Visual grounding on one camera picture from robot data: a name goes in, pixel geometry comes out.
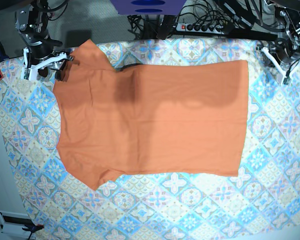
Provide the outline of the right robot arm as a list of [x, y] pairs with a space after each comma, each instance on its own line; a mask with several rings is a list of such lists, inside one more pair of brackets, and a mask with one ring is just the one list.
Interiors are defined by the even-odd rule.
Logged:
[[26, 45], [21, 71], [23, 79], [35, 81], [38, 76], [46, 77], [49, 70], [56, 71], [57, 80], [63, 79], [66, 62], [73, 58], [69, 52], [55, 50], [63, 43], [50, 37], [48, 23], [54, 20], [54, 12], [65, 10], [67, 6], [67, 0], [54, 8], [49, 7], [46, 0], [33, 0], [15, 12], [15, 27]]

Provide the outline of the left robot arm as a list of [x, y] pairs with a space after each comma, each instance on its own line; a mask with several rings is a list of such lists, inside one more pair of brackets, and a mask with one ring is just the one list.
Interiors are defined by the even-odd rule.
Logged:
[[262, 28], [277, 33], [275, 58], [283, 64], [300, 59], [300, 0], [262, 0], [261, 7], [274, 18], [274, 25], [260, 22]]

